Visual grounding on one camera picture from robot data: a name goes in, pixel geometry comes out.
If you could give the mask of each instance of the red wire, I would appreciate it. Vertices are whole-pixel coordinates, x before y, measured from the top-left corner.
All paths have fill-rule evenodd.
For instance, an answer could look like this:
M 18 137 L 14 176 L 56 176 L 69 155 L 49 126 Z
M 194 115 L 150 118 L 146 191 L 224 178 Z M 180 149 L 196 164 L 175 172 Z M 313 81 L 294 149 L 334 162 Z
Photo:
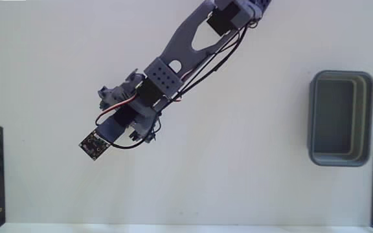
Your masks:
M 125 101 L 122 101 L 122 102 L 120 102 L 120 103 L 117 103 L 117 104 L 115 104 L 115 105 L 113 105 L 113 106 L 107 108 L 106 110 L 104 110 L 104 111 L 103 111 L 103 112 L 102 112 L 102 113 L 101 113 L 101 114 L 96 118 L 96 124 L 97 124 L 97 122 L 100 120 L 100 118 L 102 118 L 102 116 L 104 116 L 105 114 L 110 113 L 112 110 L 115 110 L 115 109 L 117 109 L 118 107 L 122 107 L 123 105 L 128 104 L 128 103 L 134 101 L 134 100 L 136 99 L 136 97 L 137 97 L 137 94 L 135 94 L 134 96 L 132 96 L 131 98 L 129 98 L 129 99 L 125 100 Z

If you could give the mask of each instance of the black cable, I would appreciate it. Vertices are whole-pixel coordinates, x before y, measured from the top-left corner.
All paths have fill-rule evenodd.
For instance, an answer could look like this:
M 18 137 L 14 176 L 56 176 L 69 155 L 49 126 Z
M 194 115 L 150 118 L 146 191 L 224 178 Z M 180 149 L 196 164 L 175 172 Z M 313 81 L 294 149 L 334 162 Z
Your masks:
M 208 78 L 212 73 L 216 72 L 231 56 L 234 54 L 234 52 L 238 49 L 241 42 L 243 41 L 245 34 L 247 33 L 249 28 L 249 25 L 246 25 L 243 34 L 240 38 L 240 40 L 237 42 L 236 46 L 226 55 L 224 59 L 222 59 L 214 68 L 212 68 L 207 74 L 202 76 L 199 80 L 197 80 L 195 83 L 193 83 L 191 86 L 187 87 L 185 90 L 183 90 L 180 95 L 183 96 L 184 94 L 187 94 L 189 91 L 191 91 L 196 85 L 200 84 L 202 81 L 204 81 L 206 78 Z
M 150 136 L 150 134 L 152 133 L 153 129 L 155 128 L 155 124 L 156 122 L 159 120 L 159 113 L 157 113 L 155 115 L 155 119 L 153 120 L 153 123 L 152 123 L 152 126 L 151 128 L 149 129 L 148 133 L 146 134 L 146 136 L 140 140 L 138 143 L 132 145 L 132 146 L 119 146 L 117 144 L 114 144 L 112 142 L 108 142 L 110 144 L 110 146 L 113 146 L 114 148 L 117 148 L 117 149 L 121 149 L 121 150 L 131 150 L 131 149 L 135 149 L 136 147 L 142 145 L 146 139 Z
M 224 49 L 221 49 L 218 53 L 222 53 L 222 52 L 226 51 L 227 49 L 233 47 L 235 44 L 237 44 L 237 43 L 239 42 L 239 40 L 240 40 L 240 38 L 241 38 L 241 35 L 240 35 L 240 31 L 239 31 L 239 30 L 238 30 L 237 33 L 234 35 L 234 38 L 235 38 L 236 36 L 238 36 L 238 38 L 237 38 L 237 40 L 236 40 L 234 43 L 230 44 L 229 46 L 225 47 Z
M 158 118 L 158 123 L 159 123 L 159 127 L 158 127 L 158 129 L 155 131 L 155 133 L 160 132 L 160 130 L 162 129 L 162 123 L 161 123 L 161 119 L 160 119 L 160 118 Z
M 202 71 L 204 71 L 205 68 L 207 68 L 207 66 L 215 59 L 216 56 L 218 56 L 220 53 L 224 52 L 225 50 L 228 49 L 228 47 L 231 47 L 231 45 L 229 45 L 227 47 L 227 45 L 238 35 L 238 39 L 240 39 L 240 31 L 237 30 L 237 33 L 232 37 L 230 38 L 230 40 L 220 49 L 220 51 L 214 53 L 211 57 L 211 59 L 204 65 L 202 66 L 202 68 L 200 68 L 200 70 L 194 75 L 193 78 L 191 78 L 188 83 L 184 86 L 184 88 L 182 88 L 179 92 L 179 93 L 182 93 L 186 88 L 188 88 L 188 86 L 198 77 L 199 74 L 201 74 Z M 182 95 L 178 96 L 177 98 L 174 98 L 173 100 L 177 100 L 178 98 L 181 98 Z

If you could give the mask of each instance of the white surface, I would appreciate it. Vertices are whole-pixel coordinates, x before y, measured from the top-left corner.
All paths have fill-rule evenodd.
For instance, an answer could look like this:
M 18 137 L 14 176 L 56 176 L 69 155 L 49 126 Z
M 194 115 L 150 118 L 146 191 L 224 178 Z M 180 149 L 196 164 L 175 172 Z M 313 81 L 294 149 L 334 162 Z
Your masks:
M 0 233 L 373 233 L 360 227 L 215 227 L 164 225 L 60 225 L 7 223 Z
M 96 91 L 149 65 L 200 2 L 0 2 L 8 222 L 369 225 L 372 163 L 318 167 L 306 132 L 317 72 L 373 75 L 373 1 L 273 1 L 157 142 L 95 163 L 77 146 Z

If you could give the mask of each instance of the electrical wire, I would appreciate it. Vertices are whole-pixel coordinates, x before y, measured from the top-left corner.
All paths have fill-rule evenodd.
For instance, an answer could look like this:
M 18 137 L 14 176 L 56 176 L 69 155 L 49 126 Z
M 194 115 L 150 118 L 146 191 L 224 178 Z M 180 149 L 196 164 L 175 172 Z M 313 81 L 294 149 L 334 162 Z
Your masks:
M 202 81 L 204 81 L 205 79 L 207 79 L 212 73 L 216 72 L 233 54 L 234 52 L 238 49 L 238 47 L 240 46 L 241 42 L 243 41 L 245 35 L 247 34 L 247 31 L 249 29 L 249 27 L 252 25 L 252 22 L 246 24 L 246 26 L 244 26 L 243 28 L 243 32 L 242 32 L 242 35 L 240 36 L 240 39 L 237 41 L 237 43 L 235 43 L 235 46 L 234 48 L 230 51 L 230 53 L 228 53 L 228 55 L 226 55 L 226 57 L 224 57 L 224 59 L 222 59 L 214 68 L 212 68 L 207 74 L 205 74 L 204 76 L 202 76 L 199 80 L 197 80 L 196 82 L 190 84 L 188 83 L 176 96 L 173 100 L 177 100 L 179 97 L 183 96 L 184 94 L 188 93 L 190 90 L 192 90 L 193 88 L 196 87 L 196 85 L 200 84 Z M 205 66 L 196 74 L 196 76 L 193 78 L 195 79 L 199 74 L 200 72 L 207 66 L 209 65 L 209 63 L 218 55 L 219 53 L 215 53 L 215 55 L 209 60 L 209 62 L 207 64 L 205 64 Z M 174 101 L 169 101 L 163 108 L 161 111 L 163 111 L 164 109 L 166 109 L 171 103 L 173 103 Z
M 134 144 L 134 145 L 132 145 L 132 146 L 120 146 L 120 145 L 117 145 L 117 144 L 112 143 L 112 142 L 108 142 L 108 143 L 110 144 L 110 146 L 113 146 L 114 148 L 121 149 L 121 150 L 131 150 L 131 149 L 135 149 L 136 147 L 142 145 L 142 144 L 146 141 L 146 139 L 148 139 L 148 137 L 153 133 L 153 129 L 154 129 L 155 124 L 156 124 L 156 122 L 157 122 L 158 120 L 159 120 L 159 114 L 157 113 L 157 114 L 155 115 L 154 120 L 153 120 L 152 126 L 151 126 L 151 128 L 149 129 L 149 131 L 147 132 L 146 136 L 145 136 L 142 140 L 140 140 L 138 143 L 136 143 L 136 144 Z
M 128 103 L 134 101 L 134 100 L 136 99 L 136 97 L 137 97 L 137 94 L 134 94 L 131 98 L 129 98 L 129 99 L 125 100 L 125 101 L 122 101 L 122 102 L 120 102 L 120 103 L 117 103 L 117 104 L 115 104 L 115 105 L 113 105 L 113 106 L 110 106 L 109 108 L 107 108 L 106 110 L 104 110 L 104 111 L 103 111 L 103 112 L 102 112 L 102 113 L 101 113 L 101 114 L 96 118 L 96 120 L 95 120 L 95 124 L 96 124 L 96 126 L 99 126 L 99 123 L 97 123 L 97 122 L 100 120 L 100 118 L 102 118 L 102 116 L 104 116 L 104 115 L 110 113 L 112 110 L 115 110 L 115 109 L 117 109 L 117 108 L 119 108 L 119 107 L 122 107 L 123 105 L 126 105 L 126 104 L 128 104 Z
M 236 36 L 238 35 L 238 40 L 236 42 L 234 42 L 232 45 L 229 45 L 227 46 Z M 237 42 L 239 42 L 241 38 L 241 35 L 240 35 L 240 31 L 237 30 L 237 33 L 232 37 L 230 38 L 230 40 L 220 49 L 220 51 L 214 53 L 212 55 L 212 57 L 210 58 L 210 60 L 204 65 L 202 66 L 202 68 L 200 68 L 200 70 L 194 75 L 193 78 L 191 78 L 188 83 L 184 86 L 184 88 L 182 88 L 182 90 L 180 90 L 180 92 L 178 92 L 178 95 L 180 93 L 182 93 L 186 88 L 188 88 L 189 85 L 191 85 L 191 83 L 204 71 L 205 68 L 207 68 L 207 66 L 222 52 L 226 51 L 227 49 L 231 48 L 233 45 L 236 45 Z M 175 97 L 174 100 L 178 100 L 179 98 L 181 98 L 182 95 L 179 95 L 178 97 Z

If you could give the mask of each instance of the circuit board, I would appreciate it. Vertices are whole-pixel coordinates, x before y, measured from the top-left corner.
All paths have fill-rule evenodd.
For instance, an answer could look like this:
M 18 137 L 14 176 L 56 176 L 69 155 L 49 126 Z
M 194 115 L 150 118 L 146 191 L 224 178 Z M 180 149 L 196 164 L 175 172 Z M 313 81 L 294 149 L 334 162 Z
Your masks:
M 94 161 L 103 154 L 110 144 L 93 131 L 79 145 Z

